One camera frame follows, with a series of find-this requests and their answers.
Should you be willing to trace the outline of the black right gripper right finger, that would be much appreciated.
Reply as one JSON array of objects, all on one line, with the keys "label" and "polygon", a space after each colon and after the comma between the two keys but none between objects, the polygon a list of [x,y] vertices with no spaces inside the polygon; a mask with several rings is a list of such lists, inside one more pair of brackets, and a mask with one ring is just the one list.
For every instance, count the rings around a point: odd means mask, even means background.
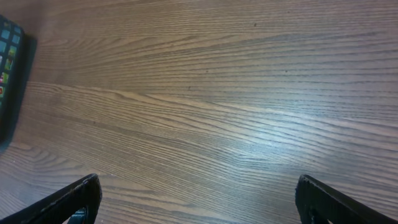
[{"label": "black right gripper right finger", "polygon": [[397,224],[397,220],[306,174],[298,179],[295,204],[300,221],[307,224]]}]

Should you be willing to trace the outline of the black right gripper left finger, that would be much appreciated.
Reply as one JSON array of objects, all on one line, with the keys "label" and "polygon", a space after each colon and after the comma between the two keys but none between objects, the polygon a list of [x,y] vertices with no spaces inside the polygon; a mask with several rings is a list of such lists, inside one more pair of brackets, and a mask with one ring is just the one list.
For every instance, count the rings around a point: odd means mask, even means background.
[{"label": "black right gripper left finger", "polygon": [[101,199],[99,177],[97,174],[89,174],[1,219],[1,224],[94,223]]}]

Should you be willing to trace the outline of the grey plastic shopping basket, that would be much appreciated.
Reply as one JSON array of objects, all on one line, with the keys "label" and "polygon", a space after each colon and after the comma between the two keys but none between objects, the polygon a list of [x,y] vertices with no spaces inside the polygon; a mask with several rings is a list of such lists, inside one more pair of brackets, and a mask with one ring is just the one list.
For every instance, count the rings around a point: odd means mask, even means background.
[{"label": "grey plastic shopping basket", "polygon": [[9,134],[16,63],[19,60],[24,30],[1,15],[1,144]]}]

